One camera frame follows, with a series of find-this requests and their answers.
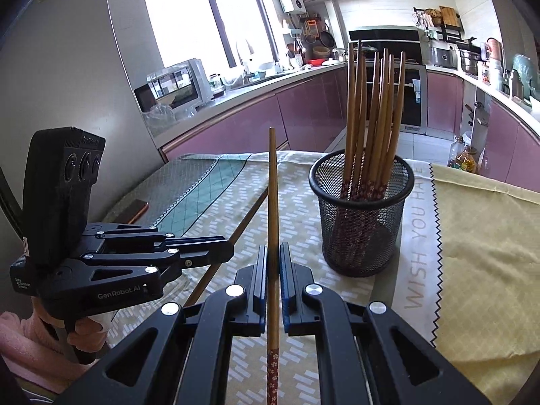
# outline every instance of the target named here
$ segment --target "countertop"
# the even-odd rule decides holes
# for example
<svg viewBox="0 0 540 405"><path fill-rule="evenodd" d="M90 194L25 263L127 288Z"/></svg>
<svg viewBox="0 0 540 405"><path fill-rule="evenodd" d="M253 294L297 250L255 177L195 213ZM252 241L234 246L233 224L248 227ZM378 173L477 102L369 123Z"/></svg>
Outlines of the countertop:
<svg viewBox="0 0 540 405"><path fill-rule="evenodd" d="M536 136L540 139L540 123L530 115L530 108L527 106L521 106L516 103L514 100L510 99L506 94L496 90L495 88L486 85L484 82L479 81L475 77L464 73L463 71L454 70L454 69L445 69L444 67L435 67L433 65L426 65L426 70L439 73L454 74L461 79L472 83L474 86L480 88L484 93L489 94L491 97L496 99L499 103L509 109L515 117L518 118L531 132L535 133Z"/></svg>
<svg viewBox="0 0 540 405"><path fill-rule="evenodd" d="M163 147L165 144L174 140L178 136L185 134L190 129L195 128L195 126L200 125L210 118L225 113L231 108L267 94L270 91L284 87L285 85L301 81L302 79L311 78L321 73L341 69L344 66L344 63L337 63L325 67L313 67L309 70L298 71L281 78L269 80L268 82L262 82L255 86L226 91L225 95L222 97L214 99L208 104L199 108L194 116L186 117L172 125L160 135L154 136L154 143L158 148Z"/></svg>

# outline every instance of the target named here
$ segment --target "camera lens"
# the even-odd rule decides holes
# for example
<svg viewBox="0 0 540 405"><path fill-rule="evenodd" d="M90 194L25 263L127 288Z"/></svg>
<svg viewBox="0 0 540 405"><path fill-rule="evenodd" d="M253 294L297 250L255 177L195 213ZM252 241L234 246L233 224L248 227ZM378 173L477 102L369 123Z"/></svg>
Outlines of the camera lens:
<svg viewBox="0 0 540 405"><path fill-rule="evenodd" d="M99 155L96 155L94 158L94 163L92 164L92 175L95 175L99 169Z"/></svg>
<svg viewBox="0 0 540 405"><path fill-rule="evenodd" d="M71 154L69 158L67 159L65 168L64 168L64 179L67 182L70 182L73 178L73 174L75 172L75 167L77 166L77 156L75 154Z"/></svg>
<svg viewBox="0 0 540 405"><path fill-rule="evenodd" d="M83 155L83 159L80 161L79 166L79 179L83 181L86 178L86 174L90 171L90 152L86 152Z"/></svg>

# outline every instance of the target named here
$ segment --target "red patterned chopstick tip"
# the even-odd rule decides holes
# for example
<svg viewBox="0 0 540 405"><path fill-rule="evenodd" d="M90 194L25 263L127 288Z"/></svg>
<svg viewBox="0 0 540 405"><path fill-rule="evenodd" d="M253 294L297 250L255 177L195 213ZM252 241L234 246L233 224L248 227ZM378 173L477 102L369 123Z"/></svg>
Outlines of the red patterned chopstick tip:
<svg viewBox="0 0 540 405"><path fill-rule="evenodd" d="M277 371L279 370L279 349L268 351L268 369L266 373L267 404L277 404Z"/></svg>

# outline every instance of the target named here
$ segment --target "smartphone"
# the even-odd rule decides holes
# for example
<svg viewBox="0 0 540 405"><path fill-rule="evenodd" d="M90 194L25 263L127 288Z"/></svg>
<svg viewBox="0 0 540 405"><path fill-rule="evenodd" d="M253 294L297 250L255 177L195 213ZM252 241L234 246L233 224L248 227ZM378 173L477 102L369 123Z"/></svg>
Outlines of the smartphone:
<svg viewBox="0 0 540 405"><path fill-rule="evenodd" d="M136 199L129 204L126 209L120 213L116 219L114 219L113 222L125 224L135 223L142 215L146 213L148 207L149 205L147 202Z"/></svg>

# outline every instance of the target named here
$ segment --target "mesh cup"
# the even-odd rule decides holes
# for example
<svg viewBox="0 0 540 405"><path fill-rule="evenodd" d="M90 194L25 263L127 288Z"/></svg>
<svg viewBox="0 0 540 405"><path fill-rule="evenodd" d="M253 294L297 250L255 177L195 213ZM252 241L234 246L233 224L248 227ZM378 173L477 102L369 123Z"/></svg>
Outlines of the mesh cup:
<svg viewBox="0 0 540 405"><path fill-rule="evenodd" d="M309 184L319 198L322 253L337 273L368 277L390 262L414 174L396 155L384 198L350 201L340 199L344 166L341 150L320 158L309 172Z"/></svg>

